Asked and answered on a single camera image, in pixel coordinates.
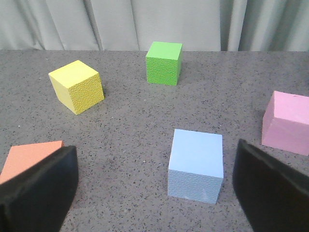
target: cube top face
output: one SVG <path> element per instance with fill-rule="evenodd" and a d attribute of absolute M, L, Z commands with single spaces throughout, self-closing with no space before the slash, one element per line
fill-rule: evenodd
<path fill-rule="evenodd" d="M 61 83 L 64 87 L 70 88 L 96 74 L 98 74 L 97 71 L 80 60 L 77 60 L 50 72 L 49 76 Z"/>
<path fill-rule="evenodd" d="M 0 183 L 19 175 L 63 146 L 63 141 L 12 146 L 0 175 Z"/>
<path fill-rule="evenodd" d="M 169 170 L 223 178 L 222 135 L 176 129 Z"/>
<path fill-rule="evenodd" d="M 274 91 L 274 117 L 309 124 L 309 97 Z"/>
<path fill-rule="evenodd" d="M 146 57 L 178 60 L 182 46 L 181 43 L 153 42 Z"/>

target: light blue cube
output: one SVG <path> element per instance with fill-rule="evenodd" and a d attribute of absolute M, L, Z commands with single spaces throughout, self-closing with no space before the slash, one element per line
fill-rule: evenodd
<path fill-rule="evenodd" d="M 216 204 L 222 181 L 222 135 L 176 129 L 168 196 Z"/>

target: green cube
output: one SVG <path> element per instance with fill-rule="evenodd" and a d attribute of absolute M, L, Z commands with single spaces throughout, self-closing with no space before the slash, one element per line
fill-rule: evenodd
<path fill-rule="evenodd" d="M 182 44 L 153 42 L 147 55 L 147 81 L 149 83 L 177 85 L 182 66 Z"/>

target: curtain fold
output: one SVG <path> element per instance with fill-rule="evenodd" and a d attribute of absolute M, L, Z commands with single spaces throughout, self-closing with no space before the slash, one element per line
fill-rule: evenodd
<path fill-rule="evenodd" d="M 309 51 L 309 0 L 1 0 L 0 49 Z"/>

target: table surface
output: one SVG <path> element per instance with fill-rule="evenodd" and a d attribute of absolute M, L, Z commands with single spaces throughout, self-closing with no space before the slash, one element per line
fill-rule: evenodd
<path fill-rule="evenodd" d="M 61 231 L 252 232 L 232 186 L 239 138 L 309 175 L 308 157 L 261 145 L 274 90 L 308 96 L 308 52 L 184 52 L 177 86 L 146 82 L 145 52 L 0 51 L 0 168 L 12 145 L 77 146 L 80 181 Z M 48 73 L 81 60 L 105 100 L 76 116 Z M 216 205 L 167 196 L 174 129 L 223 135 Z"/>

